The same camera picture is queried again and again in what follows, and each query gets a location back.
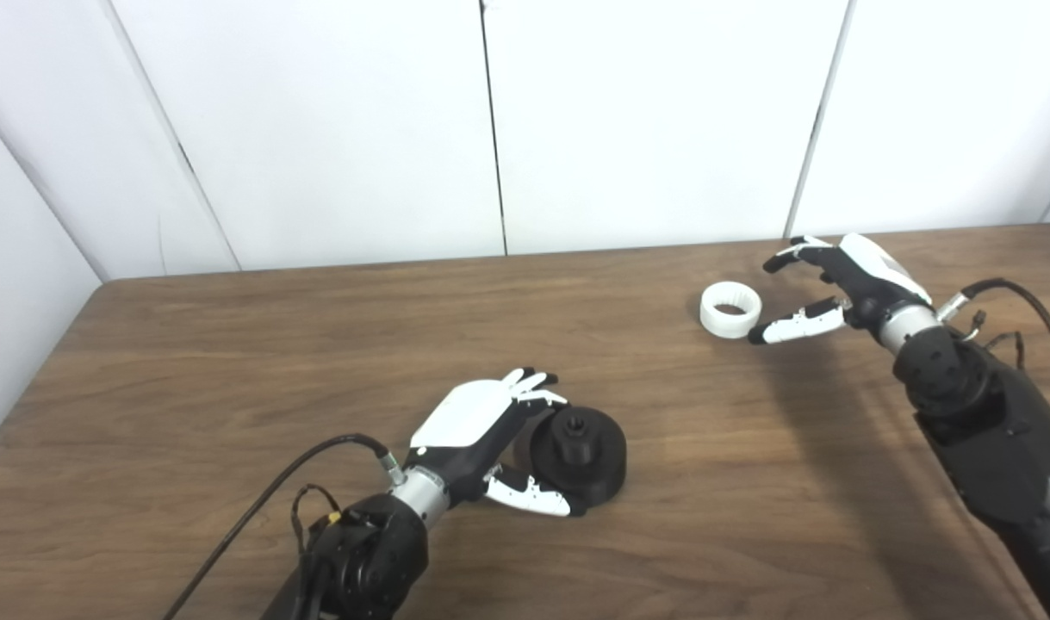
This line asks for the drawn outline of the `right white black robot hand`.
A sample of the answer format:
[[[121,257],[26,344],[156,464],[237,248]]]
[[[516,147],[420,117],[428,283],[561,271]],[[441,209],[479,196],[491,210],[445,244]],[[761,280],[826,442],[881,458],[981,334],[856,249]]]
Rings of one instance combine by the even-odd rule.
[[[867,331],[896,354],[914,335],[941,326],[926,290],[868,237],[847,234],[838,244],[793,237],[762,268],[775,274],[796,263],[820,268],[820,277],[838,286],[841,297],[813,302],[783,318],[756,325],[748,333],[750,343],[800,340],[852,328]]]

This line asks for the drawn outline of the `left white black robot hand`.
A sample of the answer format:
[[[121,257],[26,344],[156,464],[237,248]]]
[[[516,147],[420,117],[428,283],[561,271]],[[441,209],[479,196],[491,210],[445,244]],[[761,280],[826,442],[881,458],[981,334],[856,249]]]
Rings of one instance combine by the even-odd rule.
[[[583,517],[587,507],[580,499],[500,462],[530,419],[568,407],[550,391],[553,384],[556,375],[519,368],[504,378],[452,388],[412,436],[403,479],[391,493],[427,529],[454,507],[481,498],[552,517]]]

